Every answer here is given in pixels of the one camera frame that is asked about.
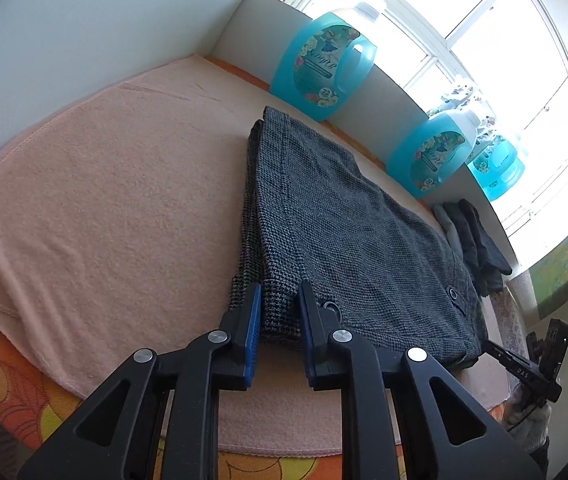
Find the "white gloved right hand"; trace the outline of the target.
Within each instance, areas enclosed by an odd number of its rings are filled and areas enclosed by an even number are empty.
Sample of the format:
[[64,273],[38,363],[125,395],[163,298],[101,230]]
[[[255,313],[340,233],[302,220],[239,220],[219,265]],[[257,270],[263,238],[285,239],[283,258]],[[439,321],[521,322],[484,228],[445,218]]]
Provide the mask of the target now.
[[546,444],[552,408],[549,404],[542,408],[531,404],[525,408],[525,393],[524,386],[518,384],[506,400],[502,427],[525,452],[532,453]]

